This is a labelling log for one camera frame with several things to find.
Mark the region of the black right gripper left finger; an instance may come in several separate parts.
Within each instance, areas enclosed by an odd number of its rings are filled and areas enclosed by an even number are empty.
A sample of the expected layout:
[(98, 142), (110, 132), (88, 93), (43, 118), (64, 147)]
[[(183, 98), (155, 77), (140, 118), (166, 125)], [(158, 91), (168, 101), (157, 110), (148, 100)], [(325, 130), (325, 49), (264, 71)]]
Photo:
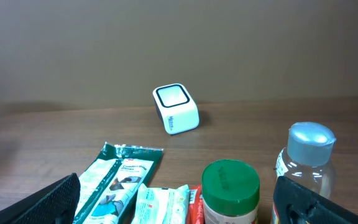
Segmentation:
[(72, 173), (0, 211), (0, 224), (72, 224), (80, 181)]

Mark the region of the mint green wipes packet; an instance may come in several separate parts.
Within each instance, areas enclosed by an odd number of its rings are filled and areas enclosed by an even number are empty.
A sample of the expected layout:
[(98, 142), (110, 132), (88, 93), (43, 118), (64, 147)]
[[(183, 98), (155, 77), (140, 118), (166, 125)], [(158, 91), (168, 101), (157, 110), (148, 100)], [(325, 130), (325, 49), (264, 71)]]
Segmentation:
[(132, 224), (185, 224), (190, 199), (188, 185), (177, 189), (146, 187), (137, 192)]

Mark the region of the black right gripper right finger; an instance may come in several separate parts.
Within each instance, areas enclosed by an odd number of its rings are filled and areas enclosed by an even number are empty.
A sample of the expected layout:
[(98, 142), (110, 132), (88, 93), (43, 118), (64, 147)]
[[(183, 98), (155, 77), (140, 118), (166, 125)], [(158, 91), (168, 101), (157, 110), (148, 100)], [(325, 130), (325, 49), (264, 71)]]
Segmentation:
[(273, 193), (273, 223), (358, 224), (358, 215), (280, 176)]

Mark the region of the yellow oil bottle silver cap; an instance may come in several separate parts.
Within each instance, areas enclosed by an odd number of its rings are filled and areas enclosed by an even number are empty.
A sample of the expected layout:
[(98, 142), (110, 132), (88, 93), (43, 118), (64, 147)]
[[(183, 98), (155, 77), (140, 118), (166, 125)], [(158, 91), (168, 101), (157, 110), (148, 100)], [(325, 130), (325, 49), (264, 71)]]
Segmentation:
[(277, 157), (275, 184), (280, 176), (285, 176), (329, 199), (336, 179), (331, 161), (335, 142), (334, 133), (322, 124), (293, 124), (288, 130), (287, 146)]

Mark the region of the green white gloves packet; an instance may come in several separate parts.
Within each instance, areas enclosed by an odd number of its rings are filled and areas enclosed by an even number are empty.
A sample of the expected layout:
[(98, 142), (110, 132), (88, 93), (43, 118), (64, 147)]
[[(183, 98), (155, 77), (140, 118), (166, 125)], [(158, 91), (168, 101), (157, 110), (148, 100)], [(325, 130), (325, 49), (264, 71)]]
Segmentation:
[(139, 187), (150, 182), (162, 157), (162, 148), (106, 142), (79, 176), (80, 199), (73, 223), (123, 223)]

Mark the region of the green lid white jar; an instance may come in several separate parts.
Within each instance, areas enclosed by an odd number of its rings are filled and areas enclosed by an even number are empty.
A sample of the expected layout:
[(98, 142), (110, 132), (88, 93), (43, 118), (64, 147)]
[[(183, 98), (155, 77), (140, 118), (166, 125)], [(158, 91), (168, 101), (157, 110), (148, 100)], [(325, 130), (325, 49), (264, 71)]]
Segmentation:
[(257, 224), (260, 179), (245, 162), (221, 159), (201, 177), (205, 224)]

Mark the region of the red sachet stick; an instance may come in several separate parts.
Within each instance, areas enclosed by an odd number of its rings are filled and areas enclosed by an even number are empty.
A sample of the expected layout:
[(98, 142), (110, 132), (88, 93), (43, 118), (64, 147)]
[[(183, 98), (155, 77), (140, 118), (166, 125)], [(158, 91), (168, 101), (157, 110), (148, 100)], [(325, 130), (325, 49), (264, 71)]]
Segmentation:
[(190, 189), (186, 224), (204, 224), (202, 185)]

